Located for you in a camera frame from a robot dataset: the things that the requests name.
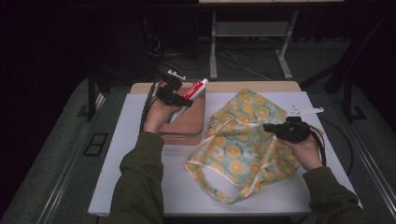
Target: floral bag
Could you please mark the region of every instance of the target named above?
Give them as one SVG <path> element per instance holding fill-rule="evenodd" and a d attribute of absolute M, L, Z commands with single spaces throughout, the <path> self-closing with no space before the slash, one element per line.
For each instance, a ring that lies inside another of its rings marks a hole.
<path fill-rule="evenodd" d="M 215 200 L 231 204 L 261 190 L 262 186 L 294 175 L 300 163 L 290 148 L 267 133 L 263 123 L 283 123 L 286 111 L 250 90 L 241 90 L 209 124 L 208 138 L 185 162 L 200 186 Z M 236 198 L 215 189 L 205 178 L 210 168 L 240 188 Z"/>

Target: gray carpet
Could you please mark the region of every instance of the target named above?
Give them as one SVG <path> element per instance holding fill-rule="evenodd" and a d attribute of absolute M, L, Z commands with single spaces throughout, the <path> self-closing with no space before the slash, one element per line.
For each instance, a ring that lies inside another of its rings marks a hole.
<path fill-rule="evenodd" d="M 246 67 L 262 76 L 272 80 L 284 79 L 274 52 L 280 42 L 271 39 L 245 40 L 243 43 L 233 41 L 224 39 L 218 43 L 218 58 L 222 60 L 218 62 L 219 81 L 264 80 L 263 77 L 242 69 L 238 63 L 235 63 L 233 56 L 224 50 L 233 53 Z M 321 43 L 291 42 L 286 59 L 293 80 L 297 82 L 306 80 L 332 65 L 343 55 L 347 46 L 348 41 L 342 40 Z M 208 49 L 203 48 L 194 59 L 177 58 L 178 56 L 173 54 L 168 56 L 172 60 L 165 63 L 174 66 L 188 78 L 202 79 L 209 77 L 207 56 Z M 325 112 L 319 116 L 331 123 L 321 121 L 326 134 L 345 170 L 350 165 L 351 154 L 347 140 L 334 126 L 338 127 L 351 142 L 354 162 L 349 179 L 374 223 L 396 223 L 357 153 L 357 143 L 353 141 L 345 119 L 340 115 L 342 93 L 338 92 L 335 95 L 325 93 L 323 86 L 326 79 L 323 78 L 306 89 L 312 104 L 325 108 Z M 81 107 L 87 104 L 86 80 L 76 88 L 29 175 L 1 220 L 2 224 L 105 222 L 105 218 L 98 219 L 89 215 L 87 211 L 128 89 L 128 87 L 116 88 L 106 95 L 104 104 L 98 107 L 93 120 L 86 121 L 86 118 L 78 117 Z M 384 177 L 392 187 L 395 187 L 396 178 L 392 174 L 395 170 L 396 158 L 395 133 L 358 88 L 353 91 L 352 104 L 358 105 L 367 116 L 366 120 L 354 121 L 353 128 L 359 133 Z M 82 152 L 94 133 L 108 133 L 105 148 L 99 157 L 83 156 Z M 51 197 L 52 191 L 54 195 L 59 195 L 59 198 Z"/>

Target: box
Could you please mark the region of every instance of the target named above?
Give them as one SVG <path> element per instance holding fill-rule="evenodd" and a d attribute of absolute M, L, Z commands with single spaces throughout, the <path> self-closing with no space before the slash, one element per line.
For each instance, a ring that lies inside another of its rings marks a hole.
<path fill-rule="evenodd" d="M 183 81 L 178 90 L 184 95 L 197 81 Z M 194 101 L 192 107 L 170 124 L 164 124 L 158 131 L 166 145 L 195 146 L 202 141 L 205 119 L 205 91 Z"/>

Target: red and white toothpaste tube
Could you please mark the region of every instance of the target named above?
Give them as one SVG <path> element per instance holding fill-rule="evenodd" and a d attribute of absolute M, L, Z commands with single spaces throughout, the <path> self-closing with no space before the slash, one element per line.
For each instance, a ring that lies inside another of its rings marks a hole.
<path fill-rule="evenodd" d="M 198 81 L 195 85 L 186 93 L 184 94 L 184 99 L 195 101 L 198 97 L 205 91 L 206 89 L 207 79 L 204 78 L 202 81 Z M 181 114 L 183 114 L 188 109 L 187 106 L 182 106 L 181 110 L 173 113 L 169 118 L 168 122 L 171 123 L 175 119 L 178 118 Z"/>

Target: green sleeve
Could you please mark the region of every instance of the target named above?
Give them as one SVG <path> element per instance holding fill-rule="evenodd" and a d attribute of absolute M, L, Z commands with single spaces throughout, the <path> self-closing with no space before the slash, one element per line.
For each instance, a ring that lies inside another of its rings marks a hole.
<path fill-rule="evenodd" d="M 340 185 L 329 167 L 308 171 L 303 177 L 310 192 L 309 206 L 318 216 L 318 223 L 371 223 L 359 207 L 356 194 Z"/>
<path fill-rule="evenodd" d="M 121 176 L 111 201 L 107 224 L 163 223 L 163 140 L 141 133 L 134 149 L 125 155 Z"/>

